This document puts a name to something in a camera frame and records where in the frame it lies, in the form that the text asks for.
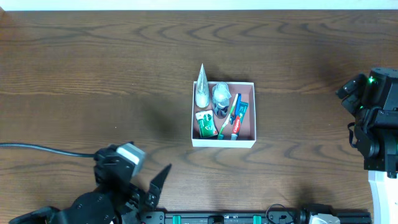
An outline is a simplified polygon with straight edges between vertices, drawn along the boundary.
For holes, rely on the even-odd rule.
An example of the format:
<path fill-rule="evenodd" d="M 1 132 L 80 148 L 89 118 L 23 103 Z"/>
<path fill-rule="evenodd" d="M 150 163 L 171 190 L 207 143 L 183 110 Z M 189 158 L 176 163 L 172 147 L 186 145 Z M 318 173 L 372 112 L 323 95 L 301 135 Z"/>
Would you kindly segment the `green white soap packet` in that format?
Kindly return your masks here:
<path fill-rule="evenodd" d="M 218 135 L 212 110 L 199 111 L 195 113 L 195 118 L 197 120 L 200 137 L 202 139 L 212 138 Z"/>

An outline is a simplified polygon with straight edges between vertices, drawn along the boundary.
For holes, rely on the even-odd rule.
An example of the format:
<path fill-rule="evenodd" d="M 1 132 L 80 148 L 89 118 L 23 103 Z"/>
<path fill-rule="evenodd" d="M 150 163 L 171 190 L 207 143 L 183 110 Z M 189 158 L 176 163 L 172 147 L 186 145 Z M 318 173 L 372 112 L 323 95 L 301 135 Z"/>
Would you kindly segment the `green Colgate toothbrush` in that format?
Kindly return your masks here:
<path fill-rule="evenodd" d="M 227 117 L 226 117 L 226 119 L 225 119 L 223 125 L 221 126 L 220 133 L 218 134 L 217 140 L 222 140 L 222 139 L 224 138 L 223 130 L 224 130 L 224 128 L 227 126 L 227 124 L 229 123 L 229 119 L 231 118 L 231 115 L 232 115 L 232 113 L 233 113 L 234 110 L 235 110 L 235 107 L 236 107 L 236 104 L 237 104 L 237 101 L 238 101 L 240 95 L 241 95 L 240 93 L 237 93 L 237 94 L 235 95 L 233 104 L 232 104 L 232 106 L 231 106 L 231 109 L 229 110 L 229 113 L 228 113 L 228 115 L 227 115 Z"/>

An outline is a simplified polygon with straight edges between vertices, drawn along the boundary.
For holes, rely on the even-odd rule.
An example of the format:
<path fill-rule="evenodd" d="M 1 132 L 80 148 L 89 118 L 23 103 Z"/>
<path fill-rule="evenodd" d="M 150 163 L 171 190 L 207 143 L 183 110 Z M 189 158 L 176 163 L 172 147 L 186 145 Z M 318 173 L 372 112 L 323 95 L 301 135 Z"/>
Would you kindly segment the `blue disposable razor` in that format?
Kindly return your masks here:
<path fill-rule="evenodd" d="M 236 102 L 234 104 L 234 112 L 233 114 L 230 116 L 229 122 L 231 124 L 234 123 L 234 120 L 237 118 L 238 113 L 239 113 L 239 107 L 240 107 L 240 103 L 241 103 L 241 94 L 237 93 L 236 94 Z"/>

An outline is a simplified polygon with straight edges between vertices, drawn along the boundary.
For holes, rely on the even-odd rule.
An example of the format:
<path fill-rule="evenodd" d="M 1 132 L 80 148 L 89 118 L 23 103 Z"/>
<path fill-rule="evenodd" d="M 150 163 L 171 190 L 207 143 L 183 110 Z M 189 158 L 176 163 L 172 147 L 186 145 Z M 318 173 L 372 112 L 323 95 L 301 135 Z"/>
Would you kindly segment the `white cream tube gold cap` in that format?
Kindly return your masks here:
<path fill-rule="evenodd" d="M 210 91 L 204 65 L 201 65 L 195 90 L 195 103 L 199 108 L 206 108 L 210 103 Z"/>

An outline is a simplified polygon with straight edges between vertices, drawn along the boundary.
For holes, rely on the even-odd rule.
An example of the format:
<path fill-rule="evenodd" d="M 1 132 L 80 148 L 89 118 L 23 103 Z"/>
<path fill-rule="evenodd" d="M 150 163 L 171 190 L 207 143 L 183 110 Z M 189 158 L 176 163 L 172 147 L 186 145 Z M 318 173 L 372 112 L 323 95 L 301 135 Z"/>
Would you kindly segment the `clear bottle blue liquid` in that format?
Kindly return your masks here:
<path fill-rule="evenodd" d="M 212 88 L 212 108 L 217 118 L 225 118 L 229 108 L 229 99 L 231 93 L 229 92 L 228 84 L 219 82 Z"/>

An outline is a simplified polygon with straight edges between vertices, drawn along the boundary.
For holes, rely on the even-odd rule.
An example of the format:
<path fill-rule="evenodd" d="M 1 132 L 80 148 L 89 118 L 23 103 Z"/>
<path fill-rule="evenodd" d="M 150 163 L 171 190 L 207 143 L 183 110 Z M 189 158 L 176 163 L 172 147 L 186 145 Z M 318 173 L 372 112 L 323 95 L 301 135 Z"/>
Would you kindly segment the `green Colgate toothpaste tube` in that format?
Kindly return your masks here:
<path fill-rule="evenodd" d="M 240 132 L 243 120 L 244 120 L 244 116 L 248 109 L 248 106 L 249 106 L 248 103 L 241 101 L 238 116 L 234 120 L 234 123 L 233 123 L 233 128 L 232 128 L 232 133 L 231 133 L 232 141 L 237 140 L 237 138 L 239 136 L 239 132 Z"/>

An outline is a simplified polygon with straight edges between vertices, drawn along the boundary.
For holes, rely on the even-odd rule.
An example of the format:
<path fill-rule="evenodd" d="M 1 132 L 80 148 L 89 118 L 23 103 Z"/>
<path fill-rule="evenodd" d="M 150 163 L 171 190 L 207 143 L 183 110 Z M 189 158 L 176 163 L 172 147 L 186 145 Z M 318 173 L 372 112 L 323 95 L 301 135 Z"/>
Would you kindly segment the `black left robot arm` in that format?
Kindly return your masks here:
<path fill-rule="evenodd" d="M 12 224 L 28 223 L 142 223 L 146 212 L 155 210 L 164 182 L 171 170 L 169 164 L 150 182 L 148 191 L 131 183 L 140 172 L 145 152 L 128 142 L 110 145 L 93 155 L 96 188 L 79 196 L 63 210 L 43 207 L 13 218 Z"/>

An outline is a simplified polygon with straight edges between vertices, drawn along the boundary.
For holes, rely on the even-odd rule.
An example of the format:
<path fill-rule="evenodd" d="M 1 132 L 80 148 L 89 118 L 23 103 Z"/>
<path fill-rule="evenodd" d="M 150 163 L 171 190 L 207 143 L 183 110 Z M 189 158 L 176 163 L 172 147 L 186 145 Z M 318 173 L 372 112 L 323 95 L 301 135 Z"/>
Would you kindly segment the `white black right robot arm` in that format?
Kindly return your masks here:
<path fill-rule="evenodd" d="M 397 223 L 397 70 L 372 68 L 336 91 L 355 118 L 348 125 L 349 144 L 364 158 L 374 223 Z"/>

